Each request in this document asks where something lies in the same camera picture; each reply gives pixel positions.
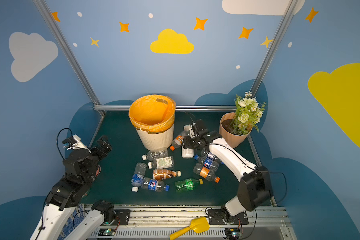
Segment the white capped clear bottle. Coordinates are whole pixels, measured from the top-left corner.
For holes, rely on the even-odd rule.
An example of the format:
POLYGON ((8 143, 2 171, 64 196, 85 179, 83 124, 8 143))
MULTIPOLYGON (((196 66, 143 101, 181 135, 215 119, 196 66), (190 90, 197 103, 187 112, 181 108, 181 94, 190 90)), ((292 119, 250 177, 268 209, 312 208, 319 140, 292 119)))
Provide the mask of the white capped clear bottle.
POLYGON ((183 136, 183 143, 182 143, 182 158, 184 159, 193 159, 194 158, 194 150, 189 147, 189 139, 191 137, 191 126, 186 125, 184 126, 184 130, 182 133, 183 136))

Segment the green white label bottle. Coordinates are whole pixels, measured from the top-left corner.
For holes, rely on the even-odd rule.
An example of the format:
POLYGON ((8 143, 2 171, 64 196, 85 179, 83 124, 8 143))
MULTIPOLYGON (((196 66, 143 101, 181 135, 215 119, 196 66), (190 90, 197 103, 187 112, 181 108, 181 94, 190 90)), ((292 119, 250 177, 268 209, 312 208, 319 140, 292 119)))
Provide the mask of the green white label bottle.
POLYGON ((164 157, 164 158, 157 158, 148 163, 149 169, 169 169, 174 167, 175 162, 172 156, 164 157))

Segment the crushed blue label bottle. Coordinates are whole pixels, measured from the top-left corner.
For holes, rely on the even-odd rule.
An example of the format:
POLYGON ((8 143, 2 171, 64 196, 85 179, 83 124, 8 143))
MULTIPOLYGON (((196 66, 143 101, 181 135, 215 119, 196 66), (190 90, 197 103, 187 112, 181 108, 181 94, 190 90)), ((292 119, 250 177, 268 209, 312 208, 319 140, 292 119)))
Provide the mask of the crushed blue label bottle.
POLYGON ((145 163, 136 164, 134 174, 131 179, 133 193, 137 193, 139 188, 143 185, 146 169, 147 169, 147 165, 145 163))

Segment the green soda bottle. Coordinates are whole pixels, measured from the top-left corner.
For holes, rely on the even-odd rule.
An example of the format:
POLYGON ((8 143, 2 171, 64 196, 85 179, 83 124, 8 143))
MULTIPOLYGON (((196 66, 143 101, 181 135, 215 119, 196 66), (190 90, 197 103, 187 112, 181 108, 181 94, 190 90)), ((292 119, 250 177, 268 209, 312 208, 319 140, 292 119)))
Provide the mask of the green soda bottle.
POLYGON ((203 185, 202 179, 189 178, 182 181, 175 182, 176 192, 188 192, 196 189, 197 186, 203 185))

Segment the brown tea bottle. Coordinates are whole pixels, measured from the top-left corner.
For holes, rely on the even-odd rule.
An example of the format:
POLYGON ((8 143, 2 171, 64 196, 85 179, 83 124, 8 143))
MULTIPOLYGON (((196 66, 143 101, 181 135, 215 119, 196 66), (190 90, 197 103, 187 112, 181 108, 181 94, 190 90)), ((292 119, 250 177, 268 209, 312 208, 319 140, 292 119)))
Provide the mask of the brown tea bottle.
POLYGON ((155 169, 153 170, 154 180, 166 180, 170 178, 176 178, 181 176, 181 171, 171 171, 168 169, 155 169))

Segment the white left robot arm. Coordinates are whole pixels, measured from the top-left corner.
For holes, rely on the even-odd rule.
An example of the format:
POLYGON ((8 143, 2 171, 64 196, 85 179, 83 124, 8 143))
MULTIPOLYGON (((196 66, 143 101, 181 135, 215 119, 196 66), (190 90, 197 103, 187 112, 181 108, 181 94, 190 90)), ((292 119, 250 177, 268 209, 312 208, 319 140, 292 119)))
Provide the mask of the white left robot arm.
POLYGON ((66 221, 101 171, 99 162, 112 150, 105 135, 91 149, 77 135, 66 138, 62 144, 70 151, 69 156, 63 160, 65 174, 47 195, 41 219, 31 236, 32 240, 58 239, 66 221))

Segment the pepsi bottle near right arm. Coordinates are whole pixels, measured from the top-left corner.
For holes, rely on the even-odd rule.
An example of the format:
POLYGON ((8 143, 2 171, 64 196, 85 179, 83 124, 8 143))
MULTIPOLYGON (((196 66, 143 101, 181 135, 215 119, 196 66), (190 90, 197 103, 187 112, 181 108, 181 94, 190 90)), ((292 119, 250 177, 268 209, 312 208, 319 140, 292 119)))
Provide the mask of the pepsi bottle near right arm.
POLYGON ((195 155, 194 159, 198 161, 198 163, 200 163, 203 167, 212 170, 214 172, 217 171, 217 169, 219 168, 219 163, 206 157, 206 156, 199 156, 199 155, 195 155))

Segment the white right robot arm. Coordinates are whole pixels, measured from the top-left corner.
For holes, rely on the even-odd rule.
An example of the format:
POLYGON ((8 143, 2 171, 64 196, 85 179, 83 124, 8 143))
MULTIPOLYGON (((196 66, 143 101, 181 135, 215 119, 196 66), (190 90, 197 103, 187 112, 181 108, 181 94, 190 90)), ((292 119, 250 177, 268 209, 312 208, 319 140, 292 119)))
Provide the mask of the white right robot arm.
POLYGON ((183 146, 194 150, 208 149, 237 178, 239 182, 237 195, 223 207, 227 216, 233 217, 245 211, 251 212, 274 196, 268 169, 247 161, 218 133, 212 132, 193 138, 186 136, 183 146))

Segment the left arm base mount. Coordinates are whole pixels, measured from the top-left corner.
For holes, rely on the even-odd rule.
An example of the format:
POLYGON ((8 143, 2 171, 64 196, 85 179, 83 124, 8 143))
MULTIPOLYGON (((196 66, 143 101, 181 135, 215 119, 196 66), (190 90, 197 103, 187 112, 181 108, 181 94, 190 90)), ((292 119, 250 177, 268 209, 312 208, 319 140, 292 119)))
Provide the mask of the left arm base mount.
POLYGON ((126 209, 116 209, 109 210, 104 215, 104 221, 102 226, 126 226, 129 223, 130 219, 130 210, 126 209))

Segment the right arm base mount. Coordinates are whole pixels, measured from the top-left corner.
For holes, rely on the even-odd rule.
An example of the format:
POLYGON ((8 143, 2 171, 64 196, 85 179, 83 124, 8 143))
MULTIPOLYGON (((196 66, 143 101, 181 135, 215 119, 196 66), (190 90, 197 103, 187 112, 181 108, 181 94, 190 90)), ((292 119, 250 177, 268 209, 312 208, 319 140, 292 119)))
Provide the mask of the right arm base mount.
POLYGON ((210 225, 248 225, 246 212, 231 216, 226 210, 206 208, 207 219, 210 225))

